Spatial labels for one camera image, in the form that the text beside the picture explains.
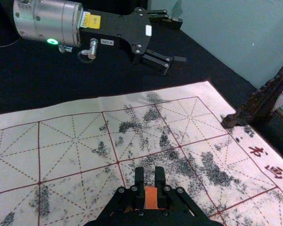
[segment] silver cylindrical motor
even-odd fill
[[[14,0],[14,20],[24,39],[79,47],[81,3],[65,0]]]

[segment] dashed diagonal line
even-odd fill
[[[203,138],[206,138],[203,133],[201,132],[201,130],[198,128],[198,126],[196,125],[196,123],[192,120],[192,122],[194,123],[194,125],[196,126],[196,128],[198,129],[198,131],[201,133],[201,135],[203,136]],[[219,159],[221,165],[224,165],[224,163],[222,162],[221,158],[219,157],[219,155],[215,152],[215,150],[213,149],[213,147],[211,146],[211,144],[206,140],[207,144],[211,147],[212,151],[214,152],[214,154],[216,155],[216,157]]]
[[[70,202],[70,203],[72,203],[73,205],[79,207],[80,209],[85,210],[83,207],[79,206],[78,204],[74,203],[73,201],[69,200],[68,198],[62,196],[61,194],[57,193],[56,191],[52,190],[51,188],[49,188],[49,190],[50,190],[52,193],[57,194],[57,195],[60,196],[61,198],[67,200],[67,201]]]
[[[207,123],[205,123],[205,122],[203,122],[203,121],[200,121],[200,120],[197,120],[197,119],[194,119],[194,120],[195,120],[195,121],[198,121],[198,122],[201,122],[201,123],[203,123],[203,124],[206,124],[207,126],[210,126],[210,127],[212,127],[212,128],[215,128],[215,129],[217,129],[217,130],[219,130],[219,131],[221,131],[221,132],[226,133],[224,130],[219,129],[219,128],[215,127],[215,126],[212,126],[212,125],[210,125],[210,124],[207,124]]]
[[[83,146],[85,146],[85,147],[87,147],[87,148],[89,148],[92,152],[93,152],[93,150],[94,149],[92,149],[92,148],[90,148],[89,146],[87,146],[87,145],[85,145],[85,144],[83,144],[83,143],[81,143],[81,142],[78,142],[79,144],[81,144],[81,145],[83,145]],[[114,160],[113,159],[111,159],[111,158],[109,158],[108,156],[106,156],[105,158],[107,158],[107,159],[110,159],[112,162],[114,162]]]
[[[135,136],[136,136],[136,133],[134,134],[134,136],[132,137],[132,139],[131,139],[130,142],[128,143],[128,146],[127,146],[126,149],[123,151],[123,153],[121,154],[121,156],[119,157],[119,159],[121,159],[122,156],[125,154],[126,150],[128,149],[130,143],[133,141],[133,139],[135,138]]]
[[[242,175],[244,175],[244,176],[246,176],[246,177],[248,177],[248,178],[252,178],[252,179],[254,179],[254,180],[258,180],[258,181],[267,183],[267,184],[269,184],[269,185],[273,185],[273,184],[271,184],[271,183],[269,183],[269,182],[266,182],[266,181],[264,181],[264,180],[260,180],[260,179],[257,179],[257,178],[253,178],[253,177],[251,177],[251,176],[249,176],[249,175],[246,175],[246,174],[242,173],[241,171],[235,170],[235,169],[233,169],[233,168],[228,168],[228,169],[234,170],[234,171],[236,171],[237,173],[240,173],[240,174],[242,174]]]
[[[184,116],[184,117],[187,117],[187,116],[188,116],[188,115],[181,114],[181,113],[179,113],[179,112],[172,111],[172,110],[167,109],[167,108],[165,108],[165,107],[163,107],[163,106],[160,106],[160,107],[161,107],[161,108],[163,108],[163,109],[165,109],[165,110],[168,110],[168,111],[170,111],[170,112],[173,112],[173,113],[176,113],[176,114],[182,115],[182,116]]]
[[[2,162],[4,162],[6,165],[8,165],[8,166],[10,166],[11,168],[13,168],[14,170],[18,171],[19,173],[21,173],[21,174],[27,176],[28,178],[30,178],[30,179],[33,180],[34,182],[37,182],[36,179],[34,179],[34,178],[32,178],[31,176],[27,175],[27,174],[24,173],[23,171],[19,170],[17,167],[11,165],[9,162],[7,162],[7,161],[5,161],[5,160],[3,160],[3,159],[1,159],[1,158],[0,158],[0,160],[1,160]]]
[[[21,137],[23,137],[28,131],[30,131],[34,126],[36,126],[37,124],[34,124],[32,127],[30,127],[28,130],[26,130],[24,133],[22,133],[16,140],[14,140],[8,147],[7,149],[5,149],[3,153],[5,153],[15,142],[17,142]]]
[[[69,151],[69,149],[74,145],[74,142],[69,146],[69,148],[63,153],[63,155],[59,158],[59,160],[56,162],[56,164],[49,170],[49,172],[43,177],[42,180],[44,180],[56,167],[56,165],[61,161],[61,159],[65,156],[65,154]]]
[[[92,120],[92,122],[89,123],[89,125],[78,135],[77,138],[80,138],[80,136],[94,123],[94,121],[102,114],[98,114],[98,116],[95,117],[95,119]]]
[[[112,174],[113,174],[113,172],[115,171],[115,169],[116,169],[116,166],[114,166],[114,169],[111,171],[111,174],[109,175],[109,177],[108,177],[107,180],[105,181],[105,183],[104,183],[104,185],[102,186],[102,188],[100,189],[100,191],[103,190],[103,188],[105,187],[106,183],[109,181],[109,179],[110,179],[110,177],[112,176]],[[100,195],[100,192],[98,192],[97,196],[94,198],[94,201],[91,203],[91,205],[90,205],[90,207],[89,207],[90,209],[91,209],[92,205],[97,202],[96,199],[98,198],[99,195]]]
[[[80,154],[79,154],[79,149],[77,148],[77,143],[75,144],[76,146],[76,153],[77,153],[77,159],[79,161],[79,167],[80,167],[80,176],[81,176],[81,183],[82,183],[82,188],[83,188],[83,197],[84,197],[84,201],[85,201],[85,205],[87,208],[87,201],[86,201],[86,193],[85,193],[85,188],[84,188],[84,181],[83,181],[83,176],[82,176],[82,166],[81,166],[81,160],[80,160]]]
[[[44,122],[41,122],[41,124],[43,124],[44,126],[47,126],[47,127],[51,128],[51,129],[55,130],[56,132],[59,132],[60,134],[63,134],[64,136],[66,136],[66,137],[68,137],[68,138],[70,138],[70,139],[73,139],[71,136],[67,135],[66,133],[64,133],[64,132],[62,132],[62,131],[60,131],[60,130],[58,130],[58,129],[56,129],[56,128],[50,126],[50,125],[47,125],[47,124],[44,123]]]

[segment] ink smudge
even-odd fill
[[[254,137],[255,133],[254,133],[254,131],[252,130],[252,128],[249,125],[244,126],[243,130],[244,130],[245,133],[247,133],[249,135],[249,137],[251,137],[251,138]]]
[[[35,208],[35,212],[40,212],[40,217],[44,218],[50,214],[49,188],[41,185],[40,189],[40,211],[39,211],[39,191],[36,189],[34,199],[29,202],[30,207]]]
[[[148,123],[150,121],[157,121],[158,119],[161,119],[161,117],[154,106],[150,106],[149,110],[143,116],[143,120],[145,123]]]
[[[239,179],[235,179],[232,176],[228,176],[226,172],[221,171],[220,168],[213,162],[213,154],[210,152],[202,153],[202,163],[204,165],[204,170],[206,171],[206,176],[215,186],[221,185],[229,187],[231,181],[239,184],[241,181]]]
[[[224,143],[219,143],[219,144],[215,144],[214,147],[217,151],[221,151],[221,149],[223,147],[228,147],[233,141],[231,139],[228,139],[226,142]]]
[[[115,141],[115,147],[122,145],[124,143],[123,137],[118,137],[118,141]]]
[[[108,155],[108,148],[103,141],[99,142],[98,148],[95,149],[95,153],[102,157],[106,157]]]
[[[4,220],[0,223],[1,226],[10,226],[14,222],[14,215],[15,213],[10,212]]]

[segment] bolt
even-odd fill
[[[120,187],[118,190],[117,190],[118,192],[120,192],[120,193],[124,193],[124,191],[125,191],[125,188],[123,188],[123,187]]]
[[[88,58],[90,60],[94,60],[96,58],[96,49],[98,48],[99,41],[97,39],[90,39],[90,53],[88,54]]]
[[[164,215],[165,217],[169,216],[169,211],[163,210],[162,211],[162,215]]]
[[[142,216],[144,215],[144,212],[143,212],[142,210],[139,210],[139,211],[137,212],[137,215],[140,216],[140,217],[142,217]]]
[[[182,187],[179,187],[179,188],[177,189],[177,192],[178,192],[178,193],[183,193],[183,188],[182,188]]]
[[[165,186],[165,187],[164,187],[164,190],[165,190],[166,192],[168,192],[168,191],[171,190],[171,188],[170,188],[170,186]]]

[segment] screw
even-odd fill
[[[164,190],[165,190],[166,192],[168,192],[168,191],[171,190],[171,188],[170,188],[170,186],[165,186],[165,187],[164,187]]]
[[[117,190],[118,192],[120,192],[120,193],[124,193],[124,191],[125,191],[125,188],[123,188],[123,187],[120,187],[118,190]]]
[[[142,210],[139,210],[139,211],[137,212],[137,215],[140,216],[140,217],[142,217],[142,216],[144,215],[144,212],[143,212]]]
[[[164,215],[165,217],[169,216],[169,211],[163,210],[162,211],[162,215]]]
[[[183,192],[183,188],[182,188],[182,187],[179,187],[179,188],[177,189],[177,192],[178,192],[178,193],[182,193],[182,192]]]

